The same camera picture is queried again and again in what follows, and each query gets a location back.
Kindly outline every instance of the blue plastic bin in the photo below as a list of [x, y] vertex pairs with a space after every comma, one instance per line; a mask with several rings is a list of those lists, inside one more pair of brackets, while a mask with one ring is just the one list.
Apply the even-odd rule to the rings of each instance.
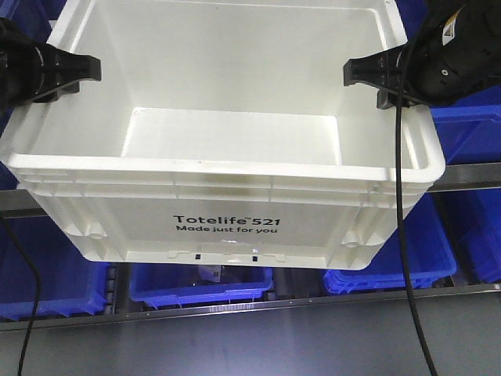
[[3, 163], [0, 163], [0, 190], [14, 190], [17, 180]]
[[[411, 279], [415, 288], [431, 287], [439, 278], [456, 272], [456, 260], [434, 207], [425, 195], [405, 219]], [[377, 288], [404, 287], [400, 246], [395, 232], [363, 270], [327, 270], [324, 284], [329, 294]]]
[[41, 0], [0, 0], [0, 17], [14, 21], [37, 42], [45, 42], [52, 31]]
[[[398, 0], [405, 32], [412, 37], [427, 13], [424, 0]], [[501, 161], [501, 86], [431, 109], [448, 165]]]
[[501, 189], [442, 193], [440, 198], [477, 278], [501, 280]]
[[[49, 217], [12, 219], [10, 224], [41, 274], [38, 316], [104, 310], [106, 263], [84, 259]], [[34, 292], [29, 267], [0, 227], [0, 317], [30, 316]]]
[[271, 268], [225, 266], [214, 283], [203, 280], [196, 265], [134, 264], [129, 292], [133, 301], [158, 308], [256, 299], [271, 287]]
[[66, 0], [44, 0], [43, 4], [49, 20], [57, 20], [66, 4]]

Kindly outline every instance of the gray floor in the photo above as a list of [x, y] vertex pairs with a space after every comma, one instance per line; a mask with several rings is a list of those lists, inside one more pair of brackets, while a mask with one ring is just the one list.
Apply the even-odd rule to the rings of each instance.
[[[501, 374], [498, 294], [419, 300], [441, 376]], [[0, 334], [15, 374], [22, 332]], [[427, 375], [404, 301], [36, 330], [25, 376]]]

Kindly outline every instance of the metal shelf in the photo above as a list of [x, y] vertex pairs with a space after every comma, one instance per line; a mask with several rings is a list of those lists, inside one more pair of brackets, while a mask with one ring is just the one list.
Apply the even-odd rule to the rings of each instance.
[[[462, 164], [447, 166], [445, 174], [428, 190], [431, 193], [451, 190], [471, 190], [501, 187], [501, 163]], [[438, 210], [440, 202], [435, 200]], [[26, 190], [0, 191], [2, 208], [0, 214], [6, 218], [46, 215], [43, 209]], [[446, 218], [442, 212], [445, 229]], [[437, 298], [455, 295], [487, 294], [501, 291], [501, 284], [479, 284], [471, 276], [460, 255], [457, 255], [459, 271], [454, 276], [441, 280], [435, 287], [416, 290], [417, 298]], [[103, 315], [70, 318], [47, 318], [37, 320], [34, 329], [48, 327], [72, 327], [97, 324], [122, 323], [130, 321], [171, 319], [176, 317], [206, 316], [222, 313], [290, 309], [305, 306], [331, 306], [342, 303], [378, 302], [406, 299], [405, 291], [378, 291], [340, 296], [322, 295], [320, 286], [308, 286], [313, 280], [319, 283], [319, 272], [313, 269], [274, 269], [275, 290], [268, 293], [261, 302], [238, 302], [217, 305], [201, 305], [185, 308], [149, 310], [128, 297], [130, 264], [114, 266], [114, 280], [111, 305]], [[0, 332], [22, 331], [24, 322], [0, 323]]]

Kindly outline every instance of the black cable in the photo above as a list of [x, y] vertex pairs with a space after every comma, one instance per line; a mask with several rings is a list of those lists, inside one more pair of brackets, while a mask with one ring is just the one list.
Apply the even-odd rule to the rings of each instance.
[[21, 257], [23, 257], [26, 264], [30, 267], [31, 272], [34, 275], [35, 283], [36, 283], [33, 308], [31, 310], [30, 320], [28, 321], [28, 326], [26, 328], [26, 334], [24, 335], [23, 349], [21, 350], [19, 363], [17, 365], [17, 376], [21, 376], [21, 374], [23, 373], [24, 357], [26, 356], [28, 342], [30, 341], [31, 329], [33, 328], [33, 323], [34, 323], [34, 320], [35, 320], [35, 317], [37, 314], [38, 302], [40, 302], [41, 278], [40, 278], [40, 273], [38, 272], [37, 267], [31, 261], [30, 257], [27, 255], [26, 251], [24, 250], [23, 245], [21, 244], [21, 242], [17, 238], [17, 235], [13, 232], [12, 228], [10, 227], [9, 222], [7, 222], [7, 220], [5, 218], [3, 218], [2, 216], [0, 216], [0, 222], [2, 222], [2, 225], [5, 227], [5, 231], [9, 235], [10, 239], [13, 241], [14, 246], [16, 247], [16, 249], [19, 252], [19, 254], [21, 255]]
[[419, 31], [414, 36], [413, 40], [409, 43], [409, 47], [404, 51], [404, 60], [402, 65], [402, 74], [400, 75], [400, 83], [398, 86], [397, 106], [395, 115], [395, 170], [396, 170], [396, 198], [397, 198], [397, 224], [398, 224], [398, 240], [400, 242], [400, 259], [402, 263], [402, 271], [405, 279], [405, 291], [407, 292], [407, 301], [409, 303], [410, 312], [413, 316], [414, 327], [416, 334], [420, 340], [421, 349], [423, 350], [424, 358], [428, 365], [428, 370], [432, 376], [438, 376], [437, 370], [433, 363], [433, 359], [424, 337], [423, 328], [421, 327], [420, 317], [417, 312], [416, 299], [413, 292], [413, 283], [410, 279], [409, 256], [407, 254], [407, 242], [405, 238], [404, 215], [402, 205], [402, 102], [405, 79], [407, 77], [407, 70], [409, 69], [409, 62], [416, 41], [419, 36]]

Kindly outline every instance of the sticker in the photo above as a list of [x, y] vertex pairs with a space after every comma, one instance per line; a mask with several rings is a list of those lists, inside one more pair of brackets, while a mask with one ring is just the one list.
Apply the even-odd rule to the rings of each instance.
[[461, 9], [454, 13], [445, 23], [442, 29], [442, 45], [450, 43], [456, 37], [456, 21]]
[[221, 282], [221, 266], [220, 265], [198, 265], [198, 273], [202, 280], [210, 282]]

